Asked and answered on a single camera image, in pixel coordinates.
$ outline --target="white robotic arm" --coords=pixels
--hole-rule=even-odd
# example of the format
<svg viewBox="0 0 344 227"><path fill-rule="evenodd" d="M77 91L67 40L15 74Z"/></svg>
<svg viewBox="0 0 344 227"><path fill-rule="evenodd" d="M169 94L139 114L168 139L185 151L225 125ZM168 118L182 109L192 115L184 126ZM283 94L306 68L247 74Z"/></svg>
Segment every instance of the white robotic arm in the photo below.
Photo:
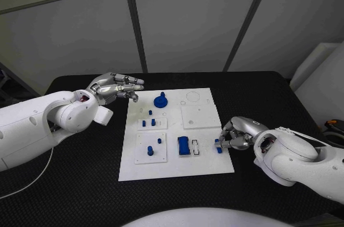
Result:
<svg viewBox="0 0 344 227"><path fill-rule="evenodd" d="M282 127L269 130L251 119L235 116L214 146L246 150L253 145L254 164L273 181L283 186L300 182L322 197L344 204L344 149L322 142L325 146L313 148L294 134L315 140Z"/></svg>
<svg viewBox="0 0 344 227"><path fill-rule="evenodd" d="M112 111L100 105L116 97L136 102L143 81L107 73L86 90L61 91L0 109L0 171L31 160L90 122L106 125ZM50 130L47 120L54 123Z"/></svg>

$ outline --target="blue object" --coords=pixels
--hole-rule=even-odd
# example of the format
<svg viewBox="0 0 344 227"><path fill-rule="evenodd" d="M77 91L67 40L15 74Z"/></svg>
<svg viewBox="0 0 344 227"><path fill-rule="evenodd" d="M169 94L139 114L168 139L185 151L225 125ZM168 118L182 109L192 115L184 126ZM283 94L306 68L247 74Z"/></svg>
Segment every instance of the blue object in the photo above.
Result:
<svg viewBox="0 0 344 227"><path fill-rule="evenodd" d="M221 148L217 147L215 149L217 149L217 153L221 153Z"/></svg>
<svg viewBox="0 0 344 227"><path fill-rule="evenodd" d="M148 150L148 152L146 152L148 156L152 156L152 154L153 154L152 146L148 146L146 150Z"/></svg>
<svg viewBox="0 0 344 227"><path fill-rule="evenodd" d="M179 155L189 155L189 149L188 149L188 137L179 136L176 138L178 142L178 154Z"/></svg>
<svg viewBox="0 0 344 227"><path fill-rule="evenodd" d="M159 96L155 97L153 106L159 109L166 106L166 98L165 98L165 93L164 92L161 92Z"/></svg>

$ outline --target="white cable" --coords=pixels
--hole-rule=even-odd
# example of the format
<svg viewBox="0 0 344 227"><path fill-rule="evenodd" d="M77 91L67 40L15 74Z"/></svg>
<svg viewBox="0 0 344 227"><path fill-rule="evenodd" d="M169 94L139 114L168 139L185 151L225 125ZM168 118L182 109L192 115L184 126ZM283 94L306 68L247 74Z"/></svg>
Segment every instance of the white cable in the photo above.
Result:
<svg viewBox="0 0 344 227"><path fill-rule="evenodd" d="M37 178L33 180L33 182L31 182L24 188L21 188L18 191L15 191L15 192L7 194L5 196L1 196L0 199L8 197L8 196L14 195L15 193L18 193L20 191L22 191L22 190L35 182L35 180L37 180L38 177L43 175L44 170L45 170L45 168L47 168L47 166L48 166L48 163L50 163L50 160L51 160L51 153L53 153L53 148L51 148L50 157L48 157L48 160L47 160L45 166L44 166L44 169L41 170L41 173L40 173L40 175L37 176Z"/></svg>
<svg viewBox="0 0 344 227"><path fill-rule="evenodd" d="M325 146L330 146L330 145L328 145L325 142L322 142L322 141L319 141L318 139L315 139L313 137L306 136L305 134L302 134L302 133L299 133L299 132L296 132L296 131L293 131L293 130L290 130L290 129L282 127L282 126L280 126L279 128L276 128L276 130L284 131L284 132L292 132L292 133L294 133L297 136L302 136L302 137L307 138L309 140L319 142L319 143L323 144Z"/></svg>

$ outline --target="black tabletop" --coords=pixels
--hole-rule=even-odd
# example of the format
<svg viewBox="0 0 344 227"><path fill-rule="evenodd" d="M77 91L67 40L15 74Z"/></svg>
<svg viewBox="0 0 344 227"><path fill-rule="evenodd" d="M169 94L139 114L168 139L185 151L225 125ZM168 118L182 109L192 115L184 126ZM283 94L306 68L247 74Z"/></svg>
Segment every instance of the black tabletop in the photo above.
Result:
<svg viewBox="0 0 344 227"><path fill-rule="evenodd" d="M287 127L323 140L287 83L274 72L130 74L145 90L210 88L220 122L244 116L269 128ZM47 93L86 88L96 75L56 78ZM293 223L341 205L302 184L284 187L253 164L251 148L230 149L234 173L117 182L128 100L106 105L107 126L94 122L54 148L37 182L0 200L0 225L120 226L155 212L185 207L247 211ZM0 172L0 195L25 186L40 174L50 151Z"/></svg>

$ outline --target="black table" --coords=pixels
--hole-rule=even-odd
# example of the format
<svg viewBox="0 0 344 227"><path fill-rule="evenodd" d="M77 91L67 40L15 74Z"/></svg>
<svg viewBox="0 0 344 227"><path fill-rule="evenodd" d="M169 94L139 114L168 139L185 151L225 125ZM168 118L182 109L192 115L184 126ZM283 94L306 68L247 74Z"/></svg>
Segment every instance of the black table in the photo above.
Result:
<svg viewBox="0 0 344 227"><path fill-rule="evenodd" d="M224 125L244 116L269 128L287 127L323 140L310 116L274 72L130 74L145 90L205 88ZM86 88L96 75L56 78L47 93ZM302 184L283 187L254 166L253 149L230 149L234 173L117 182L128 100L106 106L107 126L94 122L54 148L37 182L0 200L0 225L119 226L155 212L185 207L243 210L287 223L332 211L341 205ZM0 172L0 193L17 190L40 174L50 151Z"/></svg>

